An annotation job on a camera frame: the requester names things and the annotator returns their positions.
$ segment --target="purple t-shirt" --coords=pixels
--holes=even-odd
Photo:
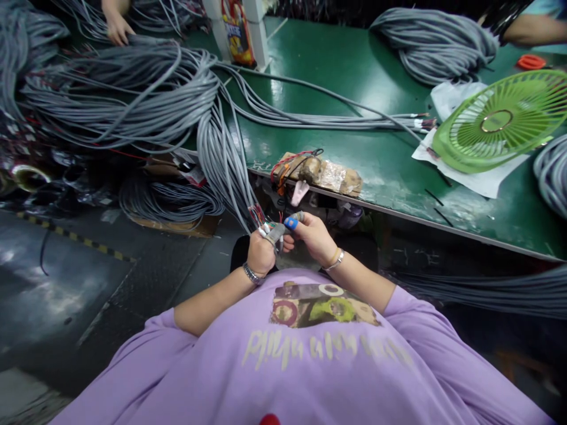
[[[397,287],[384,315],[285,270],[200,338],[151,318],[52,425],[548,424],[435,308]]]

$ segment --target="fan center hub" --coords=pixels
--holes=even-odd
[[[514,115],[507,109],[501,109],[484,117],[480,128],[485,133],[501,131],[512,122]]]

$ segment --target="yellow and black hazard tape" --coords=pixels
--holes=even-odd
[[[59,227],[53,223],[49,223],[48,221],[42,220],[34,215],[26,214],[25,212],[19,212],[16,214],[19,218],[23,218],[24,220],[29,221],[30,223],[37,224],[42,226],[44,229],[53,231],[58,235],[68,237],[70,240],[74,240],[75,242],[81,242],[83,245],[88,247],[94,248],[97,251],[102,252],[103,254],[110,255],[111,257],[116,258],[117,260],[125,261],[127,263],[135,263],[136,259],[132,257],[128,257],[112,248],[109,248],[106,245],[100,244],[95,242],[91,239],[85,238],[81,235],[73,233],[69,230],[65,230],[63,227]]]

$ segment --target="snack bag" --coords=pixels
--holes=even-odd
[[[222,0],[222,2],[224,26],[234,62],[255,68],[256,60],[252,53],[244,6],[240,0]]]

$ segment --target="green workbench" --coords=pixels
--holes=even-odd
[[[368,31],[279,18],[266,18],[266,27],[272,60],[267,73],[318,84],[388,114],[434,112],[428,108],[431,87],[413,80],[397,55]],[[481,72],[483,82],[491,84],[517,72],[513,65],[523,53],[512,46],[501,48],[490,64],[494,71]],[[287,112],[356,113],[310,89],[243,75],[260,97]],[[236,84],[229,82],[227,88],[243,106]],[[416,142],[404,132],[279,129],[244,118],[239,123],[252,171],[268,174],[287,151],[324,148],[325,159],[351,167],[362,177],[362,193],[349,198],[352,202],[531,256],[567,259],[567,225],[539,196],[533,158],[504,180],[498,199],[488,200],[458,183],[449,187],[434,167],[412,159]]]

